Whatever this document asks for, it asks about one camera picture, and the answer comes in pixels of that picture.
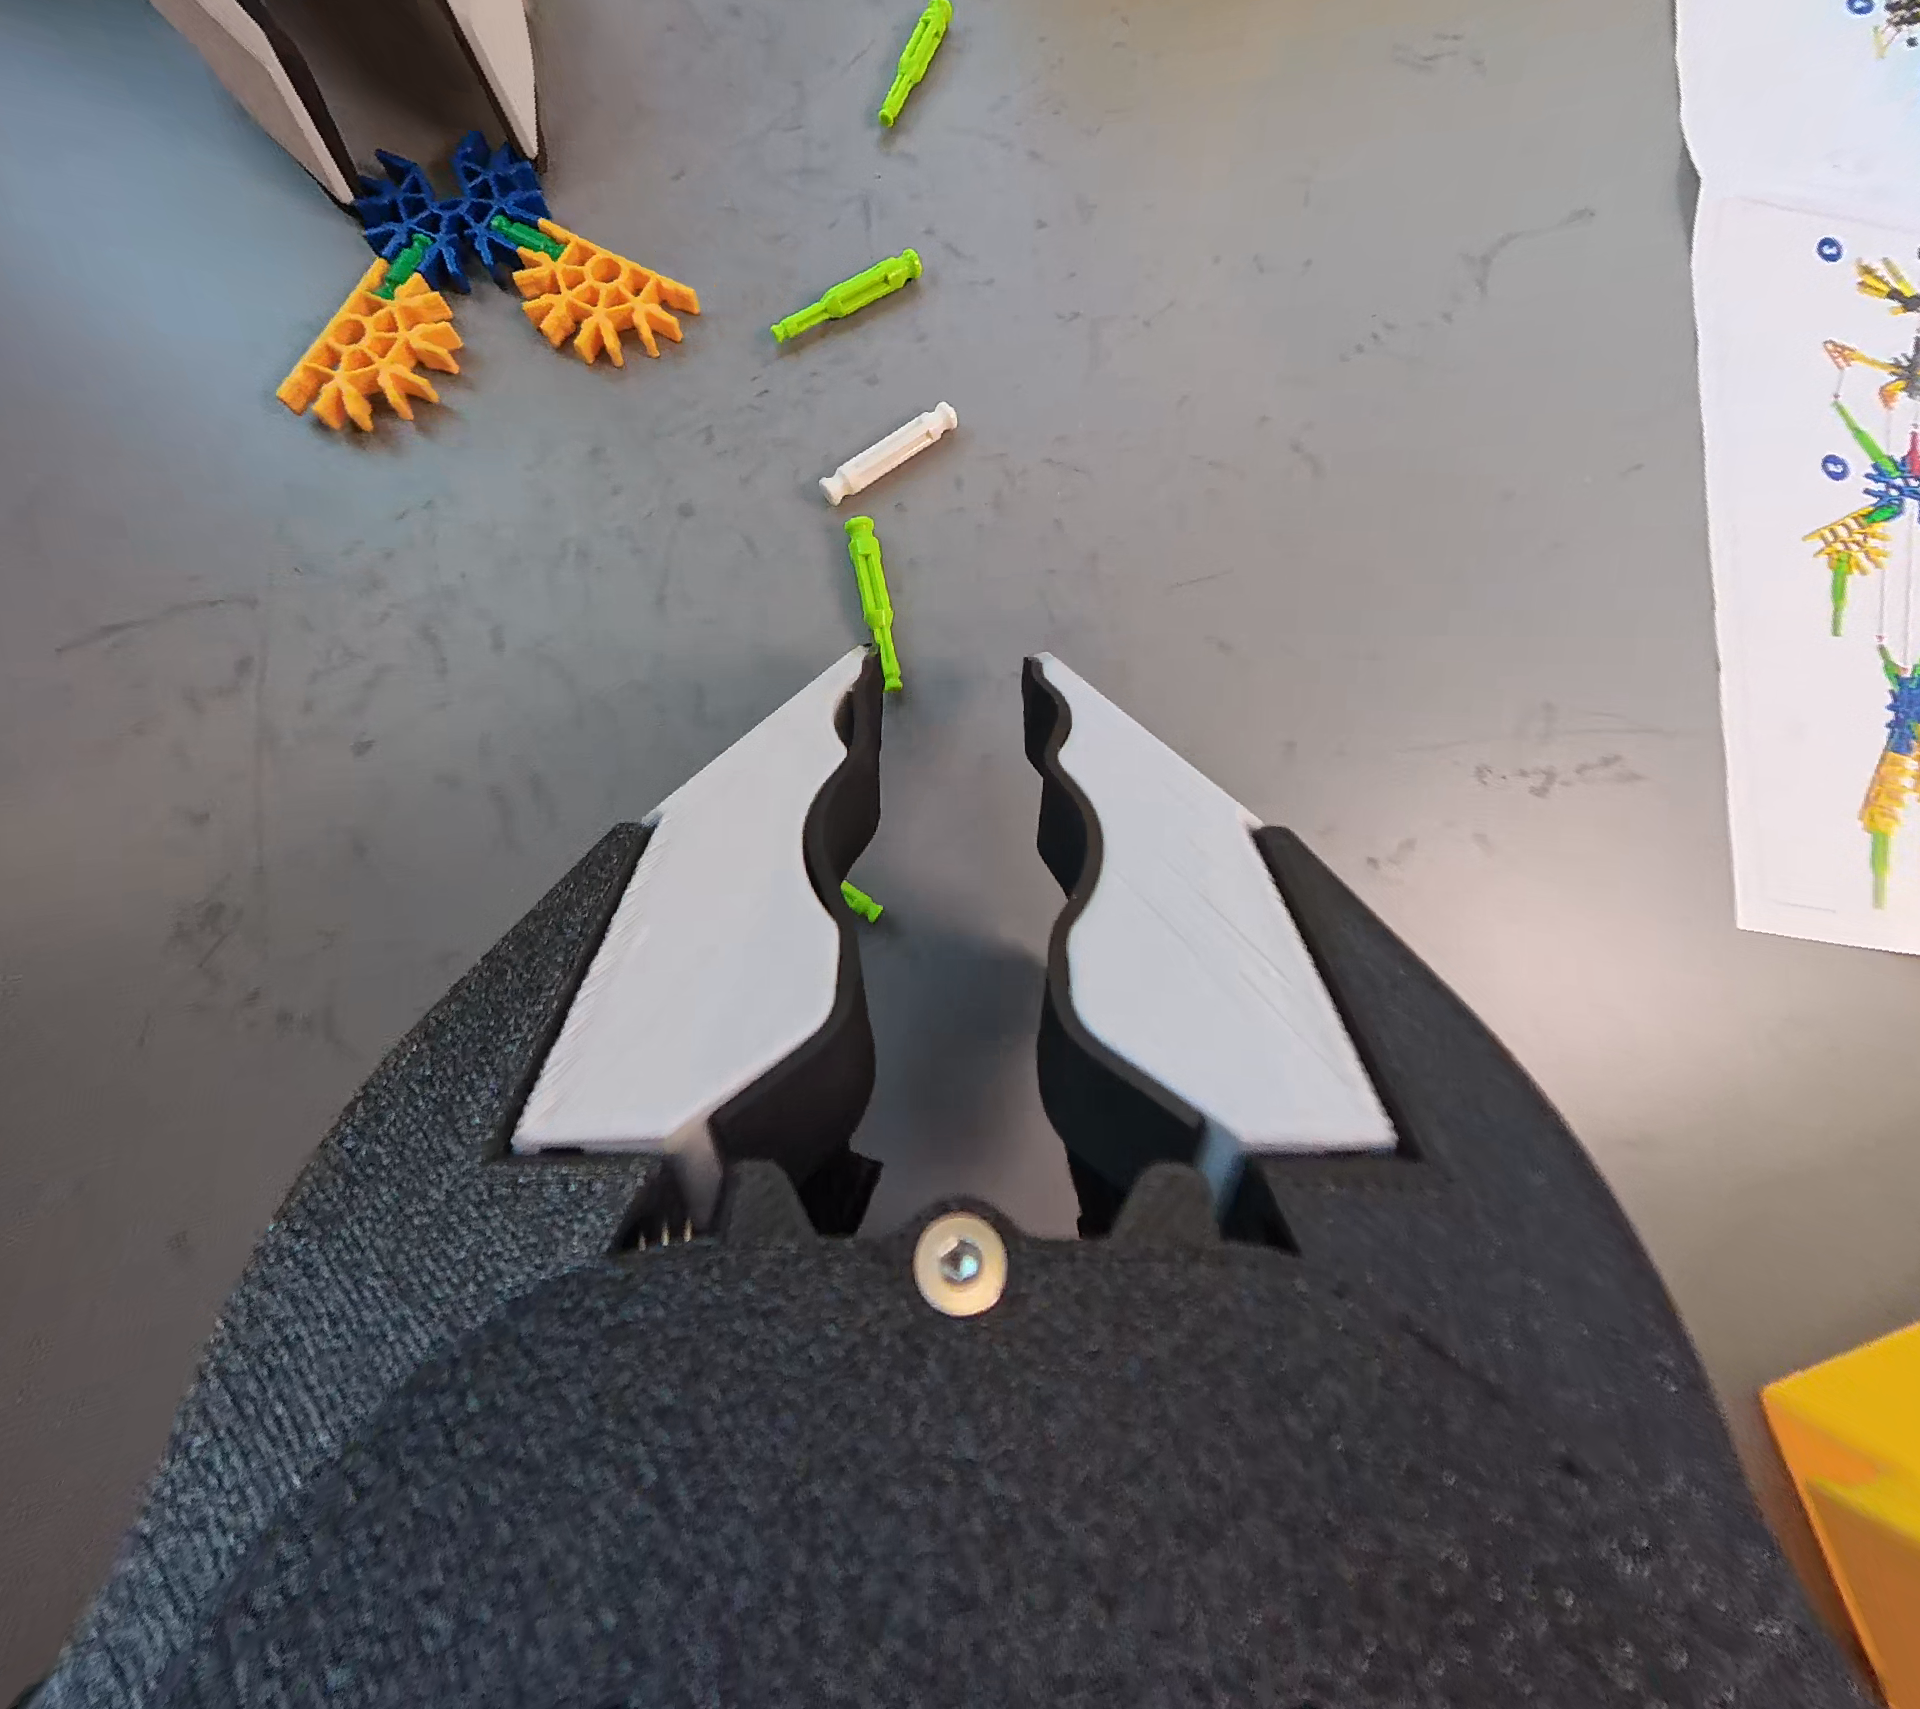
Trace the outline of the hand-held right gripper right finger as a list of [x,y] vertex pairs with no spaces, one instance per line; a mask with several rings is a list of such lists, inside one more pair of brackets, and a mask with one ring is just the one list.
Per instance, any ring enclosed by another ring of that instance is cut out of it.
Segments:
[[1265,863],[1258,819],[1050,652],[1022,665],[1045,945],[1038,1093],[1081,1239],[1154,1167],[1229,1239],[1282,1243],[1273,1159],[1385,1159],[1395,1125]]

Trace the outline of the blue snowflake connector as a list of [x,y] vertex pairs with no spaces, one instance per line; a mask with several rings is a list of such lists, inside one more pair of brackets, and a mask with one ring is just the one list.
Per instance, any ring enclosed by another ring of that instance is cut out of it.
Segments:
[[468,293],[464,269],[464,231],[457,207],[442,200],[423,167],[387,150],[376,150],[376,174],[362,174],[352,200],[363,239],[372,255],[391,260],[406,239],[426,233],[434,239],[431,253],[421,260],[419,275],[428,289],[444,295]]
[[512,142],[490,147],[480,131],[460,138],[450,157],[456,190],[437,204],[439,287],[469,293],[468,270],[475,265],[505,289],[522,267],[515,235],[538,235],[547,216],[539,177]]

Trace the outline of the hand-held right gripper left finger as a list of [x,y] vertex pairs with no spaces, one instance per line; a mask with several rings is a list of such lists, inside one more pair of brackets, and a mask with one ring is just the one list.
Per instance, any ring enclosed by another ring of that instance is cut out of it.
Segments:
[[850,1236],[875,1049],[844,881],[879,820],[882,666],[851,649],[648,813],[514,1125],[515,1155],[648,1155],[692,1228],[776,1165]]

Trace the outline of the grey desk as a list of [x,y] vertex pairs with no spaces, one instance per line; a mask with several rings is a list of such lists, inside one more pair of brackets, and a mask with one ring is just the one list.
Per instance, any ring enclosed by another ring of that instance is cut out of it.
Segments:
[[[1736,929],[1670,0],[534,0],[554,213],[698,287],[585,369],[481,285],[339,440],[352,221],[146,0],[4,0],[4,1702],[379,1060],[857,635],[887,1232],[1073,1193],[1020,665],[1060,652],[1446,978],[1759,1388],[1915,1313],[1915,963]],[[913,248],[924,273],[776,344]]]

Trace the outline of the orange fan connector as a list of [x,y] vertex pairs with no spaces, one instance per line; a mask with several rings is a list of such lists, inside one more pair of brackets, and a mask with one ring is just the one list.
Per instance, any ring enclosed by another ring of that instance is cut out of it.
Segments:
[[428,372],[457,374],[464,344],[451,306],[419,275],[382,295],[387,273],[376,257],[281,379],[275,399],[288,411],[312,412],[331,430],[372,432],[376,403],[412,420],[415,401],[439,401]]
[[658,270],[583,239],[547,216],[547,233],[563,237],[561,257],[522,253],[512,277],[522,314],[554,349],[572,349],[583,362],[605,356],[623,365],[622,339],[635,337],[648,356],[660,341],[681,342],[684,314],[699,314],[699,295]]

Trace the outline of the yellow plastic bin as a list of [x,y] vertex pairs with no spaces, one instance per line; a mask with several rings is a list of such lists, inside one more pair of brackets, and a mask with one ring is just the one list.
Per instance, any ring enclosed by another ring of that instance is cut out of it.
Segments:
[[1917,1703],[1917,1328],[1766,1385],[1762,1409],[1890,1708]]

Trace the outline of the printed instruction sheet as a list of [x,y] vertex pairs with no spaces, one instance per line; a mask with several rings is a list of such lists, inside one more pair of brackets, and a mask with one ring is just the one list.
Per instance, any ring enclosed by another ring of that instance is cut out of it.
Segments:
[[1917,951],[1917,0],[1673,0],[1741,929]]

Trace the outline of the white rod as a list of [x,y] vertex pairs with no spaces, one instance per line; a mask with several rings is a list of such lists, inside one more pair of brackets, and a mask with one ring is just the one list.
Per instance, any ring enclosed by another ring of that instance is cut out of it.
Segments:
[[837,506],[850,496],[871,489],[913,456],[936,447],[956,425],[958,415],[951,403],[938,401],[931,408],[918,412],[875,442],[857,448],[830,474],[822,477],[822,496],[826,496],[827,504]]

